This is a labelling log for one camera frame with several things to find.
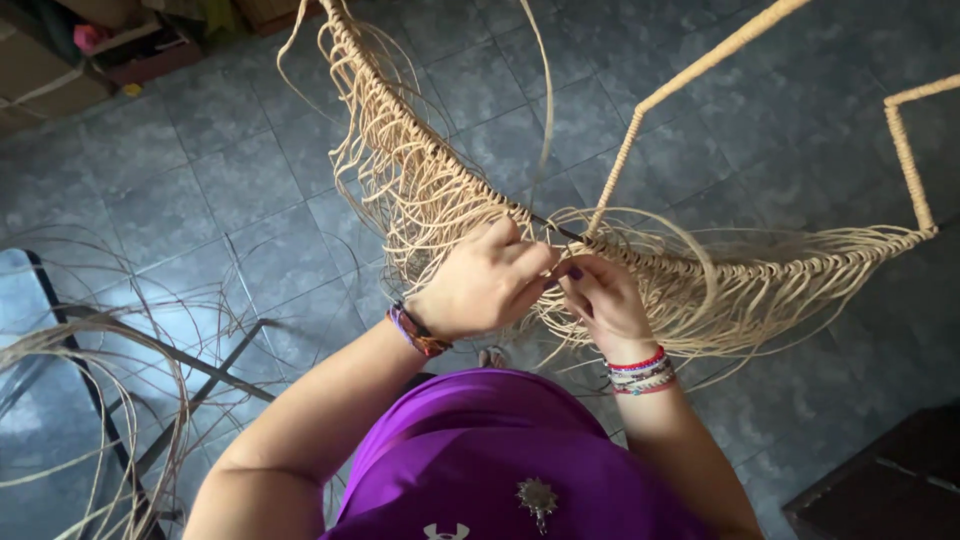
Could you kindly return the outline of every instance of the foot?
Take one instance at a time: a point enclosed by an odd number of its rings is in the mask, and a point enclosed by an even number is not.
[[[507,367],[507,359],[503,356],[503,351],[499,347],[488,347],[480,351],[477,358],[480,360],[480,367],[495,367],[497,369]]]

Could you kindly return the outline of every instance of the white logo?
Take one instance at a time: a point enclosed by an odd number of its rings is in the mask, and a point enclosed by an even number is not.
[[[458,523],[457,534],[454,535],[449,532],[437,534],[437,524],[433,524],[424,527],[423,532],[426,532],[426,540],[464,540],[470,534],[470,529],[466,525]]]

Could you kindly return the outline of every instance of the woman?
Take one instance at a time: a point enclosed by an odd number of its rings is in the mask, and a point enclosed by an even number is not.
[[[558,285],[609,363],[629,451],[527,373],[466,370],[396,399],[450,342],[513,323]],[[661,351],[625,269],[560,262],[507,217],[481,226],[433,282],[237,437],[184,538],[761,538]],[[324,532],[324,483],[354,450],[338,524]]]

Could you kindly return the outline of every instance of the silver brooch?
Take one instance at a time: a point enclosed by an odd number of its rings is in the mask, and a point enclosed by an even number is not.
[[[537,516],[537,529],[540,535],[546,534],[546,517],[557,509],[557,496],[550,491],[550,485],[540,479],[527,479],[516,487],[520,488],[516,492],[520,507],[528,508],[531,516]]]

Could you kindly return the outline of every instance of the purple t-shirt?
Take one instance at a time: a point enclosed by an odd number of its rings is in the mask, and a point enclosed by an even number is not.
[[[488,368],[429,380],[377,421],[321,538],[542,538],[516,497],[527,479],[557,496],[546,538],[709,537],[560,386]]]

